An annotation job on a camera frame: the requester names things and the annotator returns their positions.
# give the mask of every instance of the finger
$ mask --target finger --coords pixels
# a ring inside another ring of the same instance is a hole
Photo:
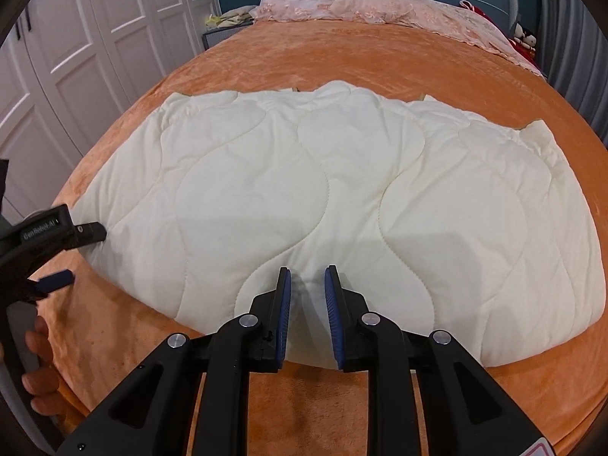
[[[34,328],[36,329],[37,333],[42,334],[44,337],[49,337],[49,326],[44,320],[44,317],[41,315],[36,317],[36,320],[34,321]]]
[[[53,363],[53,348],[51,343],[39,332],[26,331],[25,332],[25,343],[32,353],[35,353],[42,361],[50,365]]]
[[[42,416],[62,415],[66,411],[66,402],[57,392],[36,396],[31,405],[32,409]]]
[[[25,390],[34,396],[51,394],[59,389],[59,377],[49,367],[39,368],[34,372],[23,374],[21,382]]]

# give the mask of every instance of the pink lace bedspread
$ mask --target pink lace bedspread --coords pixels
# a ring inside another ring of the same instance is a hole
[[[499,54],[542,76],[487,19],[466,8],[433,0],[261,0],[256,21],[333,20],[417,27]]]

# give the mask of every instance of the orange plush blanket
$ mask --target orange plush blanket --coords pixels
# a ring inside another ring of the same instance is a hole
[[[171,92],[201,94],[297,87],[340,79],[389,98],[424,93],[456,108],[521,128],[542,118],[570,162],[595,219],[608,270],[608,152],[585,121],[542,78],[500,56],[425,30],[340,21],[260,22],[169,75],[108,130],[78,165],[57,203],[72,205],[99,168]],[[68,428],[169,333],[194,331],[97,276],[76,251],[38,274],[69,268],[72,288],[40,304],[51,329],[62,392],[74,409]],[[490,370],[565,455],[608,394],[608,313],[582,335],[542,355]],[[252,455],[366,453],[367,375],[286,364],[252,375]]]

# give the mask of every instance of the red fabric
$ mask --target red fabric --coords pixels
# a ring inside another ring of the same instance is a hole
[[[478,15],[481,15],[484,19],[487,19],[490,22],[492,22],[492,24],[494,23],[494,21],[490,17],[488,17],[481,8],[476,7],[471,2],[467,2],[466,0],[460,0],[460,6],[463,8],[466,8],[472,12],[475,12]],[[511,46],[513,46],[513,49],[515,49],[515,51],[517,51],[526,60],[528,60],[530,63],[532,63],[536,68],[538,68],[538,65],[536,64],[536,62],[534,62],[534,58],[532,58],[530,51],[528,51],[526,48],[524,48],[518,42],[513,41],[513,39],[509,39],[509,38],[507,38],[507,39],[509,40],[509,42],[511,43]]]

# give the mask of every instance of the gray curtain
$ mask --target gray curtain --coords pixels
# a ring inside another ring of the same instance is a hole
[[[542,0],[537,63],[608,146],[608,41],[581,0]]]

